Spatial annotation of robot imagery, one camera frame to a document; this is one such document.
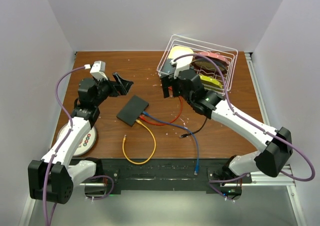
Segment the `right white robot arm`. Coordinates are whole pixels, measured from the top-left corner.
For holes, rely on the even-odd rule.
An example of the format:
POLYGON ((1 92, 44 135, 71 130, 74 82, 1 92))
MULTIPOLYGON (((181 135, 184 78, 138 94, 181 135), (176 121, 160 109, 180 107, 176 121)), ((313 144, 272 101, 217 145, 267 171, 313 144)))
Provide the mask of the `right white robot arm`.
POLYGON ((277 130, 228 104, 221 94, 205 89, 192 69, 181 71, 178 77, 163 75, 160 80, 165 98, 183 97, 197 114, 227 126, 256 148, 253 153, 231 157, 222 168, 222 179, 235 182, 242 174, 256 171, 278 176, 293 153, 284 143, 292 140, 288 129, 277 130))

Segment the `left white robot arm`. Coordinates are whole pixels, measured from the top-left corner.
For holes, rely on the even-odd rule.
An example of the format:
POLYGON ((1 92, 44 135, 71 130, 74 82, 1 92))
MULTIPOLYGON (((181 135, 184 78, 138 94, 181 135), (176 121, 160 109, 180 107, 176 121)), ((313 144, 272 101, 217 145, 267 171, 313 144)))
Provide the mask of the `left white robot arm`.
POLYGON ((41 160, 32 160, 27 168, 32 199, 65 204, 74 187, 87 179, 98 182, 103 178, 100 159, 87 157, 73 167, 69 164, 81 140, 96 123, 99 105, 108 97, 126 95, 133 85, 118 73, 113 73, 113 77, 111 81, 100 74, 80 81, 67 129, 41 160))

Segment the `black network switch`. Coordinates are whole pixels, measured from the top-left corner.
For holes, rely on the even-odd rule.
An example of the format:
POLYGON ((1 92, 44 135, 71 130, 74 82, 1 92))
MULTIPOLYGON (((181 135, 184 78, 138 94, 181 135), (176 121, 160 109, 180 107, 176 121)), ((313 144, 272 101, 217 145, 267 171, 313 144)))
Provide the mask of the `black network switch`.
POLYGON ((137 95, 133 95, 125 106, 116 115, 117 119, 124 122, 126 125, 133 127, 136 120, 149 106, 149 102, 140 98, 137 95))

